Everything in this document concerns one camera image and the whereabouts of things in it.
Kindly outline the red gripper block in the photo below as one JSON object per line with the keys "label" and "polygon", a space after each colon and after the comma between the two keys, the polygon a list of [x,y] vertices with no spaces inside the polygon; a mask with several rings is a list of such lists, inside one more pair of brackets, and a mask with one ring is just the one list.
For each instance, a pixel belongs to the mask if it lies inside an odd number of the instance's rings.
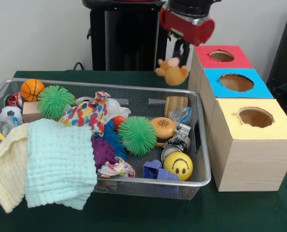
{"label": "red gripper block", "polygon": [[183,53],[181,55],[181,40],[176,40],[173,50],[173,57],[181,56],[181,66],[186,66],[190,47],[189,44],[199,45],[206,43],[212,36],[215,29],[215,22],[210,17],[190,18],[178,15],[169,11],[166,7],[160,10],[159,21],[161,26],[168,32],[173,33],[177,38],[183,39]]}

